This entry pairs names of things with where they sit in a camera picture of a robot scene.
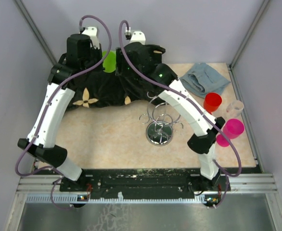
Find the chrome wine glass rack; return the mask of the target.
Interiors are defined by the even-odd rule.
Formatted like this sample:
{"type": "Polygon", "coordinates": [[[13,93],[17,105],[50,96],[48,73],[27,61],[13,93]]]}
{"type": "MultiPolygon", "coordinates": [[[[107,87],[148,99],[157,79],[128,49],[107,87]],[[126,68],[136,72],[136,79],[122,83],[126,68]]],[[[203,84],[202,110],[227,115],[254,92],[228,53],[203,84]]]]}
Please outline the chrome wine glass rack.
{"type": "Polygon", "coordinates": [[[158,96],[150,96],[147,93],[147,97],[150,101],[147,104],[146,113],[139,116],[139,121],[142,117],[146,117],[146,121],[142,122],[143,125],[147,125],[145,130],[145,136],[147,141],[154,146],[166,146],[171,143],[174,133],[178,132],[175,128],[176,125],[180,125],[183,129],[184,125],[180,122],[181,115],[177,118],[173,118],[167,113],[167,102],[160,102],[157,105],[153,103],[158,100],[158,96]]]}

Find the clear wine glass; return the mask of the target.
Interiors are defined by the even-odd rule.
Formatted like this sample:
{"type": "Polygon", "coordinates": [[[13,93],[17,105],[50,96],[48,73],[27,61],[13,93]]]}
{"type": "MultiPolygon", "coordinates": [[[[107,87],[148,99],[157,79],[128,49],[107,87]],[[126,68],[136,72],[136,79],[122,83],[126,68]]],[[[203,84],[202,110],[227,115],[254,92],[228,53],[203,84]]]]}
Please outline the clear wine glass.
{"type": "Polygon", "coordinates": [[[226,108],[226,118],[231,119],[238,117],[243,111],[243,109],[244,109],[244,104],[241,101],[235,100],[231,102],[226,108]]]}

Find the folded light blue jeans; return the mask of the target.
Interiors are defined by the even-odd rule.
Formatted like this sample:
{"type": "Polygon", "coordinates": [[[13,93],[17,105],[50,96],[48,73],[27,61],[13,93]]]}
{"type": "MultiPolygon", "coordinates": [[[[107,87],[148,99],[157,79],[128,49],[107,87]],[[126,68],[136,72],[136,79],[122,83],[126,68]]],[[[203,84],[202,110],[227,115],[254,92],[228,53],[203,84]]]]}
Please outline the folded light blue jeans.
{"type": "Polygon", "coordinates": [[[221,95],[230,84],[229,80],[206,63],[194,64],[179,79],[185,89],[201,98],[211,92],[221,95]]]}

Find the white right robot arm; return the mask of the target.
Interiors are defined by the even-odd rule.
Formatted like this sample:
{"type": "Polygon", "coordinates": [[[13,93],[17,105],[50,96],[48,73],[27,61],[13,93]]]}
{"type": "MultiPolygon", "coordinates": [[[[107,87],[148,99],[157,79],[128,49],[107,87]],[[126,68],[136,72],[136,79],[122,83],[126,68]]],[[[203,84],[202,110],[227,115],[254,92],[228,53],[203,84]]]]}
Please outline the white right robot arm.
{"type": "Polygon", "coordinates": [[[140,42],[116,49],[116,73],[125,89],[138,99],[152,94],[171,105],[192,127],[188,147],[199,155],[202,185],[215,186],[221,175],[215,163],[216,135],[225,124],[222,117],[209,114],[185,89],[177,74],[165,63],[165,48],[140,42]]]}

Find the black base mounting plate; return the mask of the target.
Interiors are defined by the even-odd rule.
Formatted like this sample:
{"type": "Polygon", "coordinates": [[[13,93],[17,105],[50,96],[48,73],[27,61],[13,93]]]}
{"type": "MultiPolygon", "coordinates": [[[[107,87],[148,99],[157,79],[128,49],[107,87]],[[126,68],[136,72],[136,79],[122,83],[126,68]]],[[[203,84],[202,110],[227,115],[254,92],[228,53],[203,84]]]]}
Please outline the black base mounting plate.
{"type": "Polygon", "coordinates": [[[53,185],[59,179],[61,192],[85,193],[83,200],[116,199],[119,194],[126,200],[194,199],[205,192],[221,197],[230,190],[226,176],[218,173],[208,180],[197,168],[86,169],[77,181],[46,170],[37,176],[53,177],[53,185]]]}

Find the aluminium corner frame rail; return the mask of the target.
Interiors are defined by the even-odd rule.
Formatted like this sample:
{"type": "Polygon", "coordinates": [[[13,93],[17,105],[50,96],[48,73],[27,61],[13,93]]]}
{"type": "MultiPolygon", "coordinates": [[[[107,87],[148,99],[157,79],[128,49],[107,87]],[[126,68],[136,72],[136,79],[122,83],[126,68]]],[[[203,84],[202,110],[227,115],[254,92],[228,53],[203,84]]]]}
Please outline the aluminium corner frame rail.
{"type": "Polygon", "coordinates": [[[246,32],[234,58],[232,59],[231,63],[229,64],[229,70],[233,70],[235,66],[237,65],[242,53],[244,52],[249,40],[251,39],[257,25],[259,24],[259,21],[262,19],[263,15],[266,13],[266,10],[268,9],[269,5],[271,3],[271,0],[263,0],[261,2],[261,5],[251,23],[249,26],[248,31],[246,32]]]}

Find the pink wine glass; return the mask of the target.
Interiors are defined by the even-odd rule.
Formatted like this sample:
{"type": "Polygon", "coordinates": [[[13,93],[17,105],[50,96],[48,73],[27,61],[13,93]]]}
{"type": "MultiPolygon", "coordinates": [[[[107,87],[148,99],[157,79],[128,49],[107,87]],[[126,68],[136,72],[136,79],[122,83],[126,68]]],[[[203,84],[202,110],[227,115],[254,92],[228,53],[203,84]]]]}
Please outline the pink wine glass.
{"type": "MultiPolygon", "coordinates": [[[[226,122],[222,131],[230,140],[233,140],[244,132],[244,124],[239,119],[232,118],[226,122]]],[[[221,147],[229,146],[229,143],[221,134],[217,135],[216,141],[221,147]]]]}

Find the red wine glass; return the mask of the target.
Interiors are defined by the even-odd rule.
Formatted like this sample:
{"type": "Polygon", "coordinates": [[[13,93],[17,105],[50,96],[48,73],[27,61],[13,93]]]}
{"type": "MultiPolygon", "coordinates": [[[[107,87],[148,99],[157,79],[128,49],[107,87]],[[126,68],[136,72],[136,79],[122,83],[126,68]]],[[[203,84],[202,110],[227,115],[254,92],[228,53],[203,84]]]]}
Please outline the red wine glass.
{"type": "Polygon", "coordinates": [[[219,108],[221,103],[221,96],[215,92],[211,92],[205,96],[203,107],[208,113],[212,114],[219,108]]]}

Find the left aluminium corner rail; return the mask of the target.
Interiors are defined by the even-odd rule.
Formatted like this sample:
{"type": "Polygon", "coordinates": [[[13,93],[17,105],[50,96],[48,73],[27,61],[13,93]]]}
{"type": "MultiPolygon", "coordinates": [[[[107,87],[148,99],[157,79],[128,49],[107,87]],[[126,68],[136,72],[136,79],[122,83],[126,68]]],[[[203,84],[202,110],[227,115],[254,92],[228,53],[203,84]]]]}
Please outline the left aluminium corner rail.
{"type": "Polygon", "coordinates": [[[40,47],[42,48],[43,52],[46,54],[47,58],[52,64],[56,64],[57,60],[52,53],[51,49],[49,48],[46,40],[44,39],[42,33],[40,32],[38,26],[34,22],[32,16],[30,15],[28,9],[26,8],[25,4],[22,0],[13,0],[14,4],[16,5],[18,11],[25,19],[27,25],[29,26],[30,30],[32,31],[33,35],[35,36],[37,42],[39,43],[40,47]]]}

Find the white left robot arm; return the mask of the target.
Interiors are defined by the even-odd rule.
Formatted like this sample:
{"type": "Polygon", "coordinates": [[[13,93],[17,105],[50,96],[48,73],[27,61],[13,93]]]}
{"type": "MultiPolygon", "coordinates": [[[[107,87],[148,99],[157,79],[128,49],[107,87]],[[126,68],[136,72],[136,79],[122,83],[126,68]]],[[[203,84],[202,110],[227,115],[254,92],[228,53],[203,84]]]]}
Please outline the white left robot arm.
{"type": "Polygon", "coordinates": [[[68,86],[74,75],[102,67],[102,51],[97,35],[72,34],[66,41],[66,53],[55,64],[48,77],[46,96],[37,120],[18,147],[25,154],[47,163],[50,168],[71,181],[77,181],[82,169],[68,157],[67,150],[55,144],[58,129],[75,91],[68,86]]]}

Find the black floral pattern blanket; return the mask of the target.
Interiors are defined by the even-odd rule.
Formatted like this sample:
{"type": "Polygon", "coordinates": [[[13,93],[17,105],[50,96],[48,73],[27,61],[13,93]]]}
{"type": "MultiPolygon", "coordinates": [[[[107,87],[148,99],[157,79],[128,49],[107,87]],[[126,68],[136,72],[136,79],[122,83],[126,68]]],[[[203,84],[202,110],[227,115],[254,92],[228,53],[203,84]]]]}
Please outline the black floral pattern blanket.
{"type": "MultiPolygon", "coordinates": [[[[139,42],[128,44],[125,52],[133,65],[146,77],[158,83],[168,85],[177,79],[173,70],[162,62],[165,48],[158,45],[142,45],[139,42]]],[[[67,106],[67,110],[78,107],[103,108],[108,106],[123,106],[137,100],[150,99],[163,91],[141,78],[128,65],[120,48],[116,49],[116,70],[106,73],[102,66],[76,77],[66,83],[66,87],[75,92],[67,106]]]]}

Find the green wine glass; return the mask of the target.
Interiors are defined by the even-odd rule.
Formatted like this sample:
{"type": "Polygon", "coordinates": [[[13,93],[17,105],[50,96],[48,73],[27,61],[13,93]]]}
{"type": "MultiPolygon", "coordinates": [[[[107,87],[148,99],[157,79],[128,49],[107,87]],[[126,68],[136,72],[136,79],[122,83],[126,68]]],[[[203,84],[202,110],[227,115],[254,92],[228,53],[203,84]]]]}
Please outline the green wine glass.
{"type": "Polygon", "coordinates": [[[103,61],[104,72],[112,73],[116,70],[116,52],[110,51],[103,61]]]}

